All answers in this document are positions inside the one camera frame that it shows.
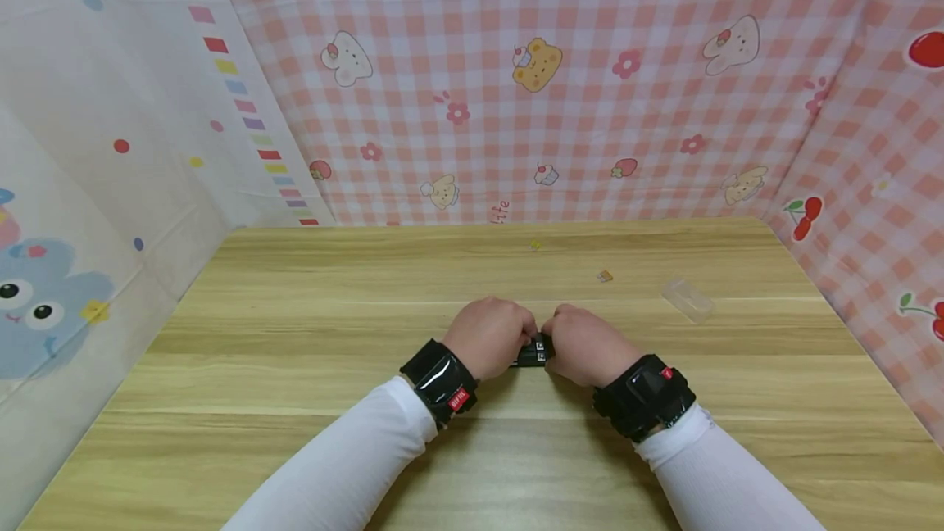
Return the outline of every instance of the small yellow piece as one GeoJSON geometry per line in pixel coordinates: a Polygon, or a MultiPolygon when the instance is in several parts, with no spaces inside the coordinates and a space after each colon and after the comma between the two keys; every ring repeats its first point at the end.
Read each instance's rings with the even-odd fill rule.
{"type": "Polygon", "coordinates": [[[213,60],[216,63],[216,69],[224,74],[238,74],[236,65],[230,60],[213,60]]]}
{"type": "Polygon", "coordinates": [[[99,322],[111,318],[108,315],[108,302],[100,302],[99,300],[88,300],[88,305],[79,315],[85,318],[90,325],[97,325],[99,322]]]}

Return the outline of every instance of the cartoon bear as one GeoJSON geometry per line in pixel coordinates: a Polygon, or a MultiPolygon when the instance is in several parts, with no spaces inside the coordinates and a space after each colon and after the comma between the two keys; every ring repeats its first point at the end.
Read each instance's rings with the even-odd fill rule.
{"type": "Polygon", "coordinates": [[[551,82],[563,59],[564,53],[560,48],[548,44],[544,39],[532,39],[527,47],[515,48],[515,54],[511,57],[515,71],[511,73],[511,78],[528,91],[536,93],[551,82]]]}
{"type": "Polygon", "coordinates": [[[32,238],[0,249],[0,379],[47,374],[107,320],[113,287],[98,272],[69,275],[73,250],[32,238]]]}
{"type": "Polygon", "coordinates": [[[456,178],[452,175],[443,175],[432,183],[423,183],[419,192],[429,197],[433,205],[440,209],[455,206],[459,201],[459,188],[456,187],[456,178]]]}
{"type": "Polygon", "coordinates": [[[753,16],[745,15],[714,38],[708,40],[701,55],[710,58],[708,76],[717,76],[731,66],[740,66],[757,58],[761,48],[761,29],[753,16]]]}
{"type": "Polygon", "coordinates": [[[346,30],[339,30],[334,41],[322,49],[321,63],[334,70],[334,82],[344,88],[353,86],[356,79],[374,75],[367,52],[346,30]]]}

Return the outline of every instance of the black object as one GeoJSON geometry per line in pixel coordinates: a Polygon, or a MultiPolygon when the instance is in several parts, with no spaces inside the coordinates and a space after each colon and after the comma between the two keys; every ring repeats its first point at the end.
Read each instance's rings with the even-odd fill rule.
{"type": "Polygon", "coordinates": [[[474,390],[478,382],[459,357],[433,339],[400,372],[410,378],[416,395],[433,413],[436,430],[446,428],[453,415],[470,411],[476,402],[474,390]]]}
{"type": "Polygon", "coordinates": [[[646,355],[606,388],[596,388],[592,407],[610,419],[616,432],[643,442],[647,434],[662,424],[678,423],[695,403],[682,372],[667,367],[654,355],[646,355]]]}
{"type": "Polygon", "coordinates": [[[544,367],[548,359],[554,356],[554,345],[551,337],[545,333],[538,333],[527,345],[521,347],[518,358],[511,367],[544,367]]]}

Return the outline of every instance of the cartoon dog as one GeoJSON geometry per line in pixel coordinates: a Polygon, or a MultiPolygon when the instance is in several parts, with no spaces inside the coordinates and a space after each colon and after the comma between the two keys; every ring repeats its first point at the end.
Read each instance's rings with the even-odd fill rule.
{"type": "Polygon", "coordinates": [[[710,58],[708,76],[717,76],[731,66],[740,66],[757,58],[761,48],[761,29],[753,16],[745,15],[714,38],[708,40],[701,55],[710,58]]]}
{"type": "Polygon", "coordinates": [[[721,184],[724,200],[729,206],[744,202],[757,194],[764,187],[766,166],[756,166],[740,175],[731,175],[721,184]]]}
{"type": "Polygon", "coordinates": [[[334,70],[334,82],[344,88],[353,86],[356,79],[374,75],[367,52],[346,30],[339,30],[334,41],[322,49],[321,63],[334,70]]]}
{"type": "Polygon", "coordinates": [[[544,39],[532,39],[527,47],[515,48],[515,55],[511,57],[515,71],[511,73],[511,78],[528,91],[536,93],[551,82],[563,59],[564,53],[560,48],[548,44],[544,39]]]}
{"type": "Polygon", "coordinates": [[[443,175],[432,183],[423,183],[419,192],[429,197],[433,205],[440,209],[455,206],[459,201],[459,188],[456,187],[456,178],[452,175],[443,175]]]}

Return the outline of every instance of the fabric backdrop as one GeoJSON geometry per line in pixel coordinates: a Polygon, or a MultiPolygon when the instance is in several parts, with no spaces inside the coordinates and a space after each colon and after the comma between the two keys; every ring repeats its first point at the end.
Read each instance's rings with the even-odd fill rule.
{"type": "Polygon", "coordinates": [[[339,222],[758,216],[944,443],[944,0],[231,1],[339,222]]]}
{"type": "Polygon", "coordinates": [[[0,530],[244,225],[750,215],[944,443],[944,0],[0,2],[0,530]]]}

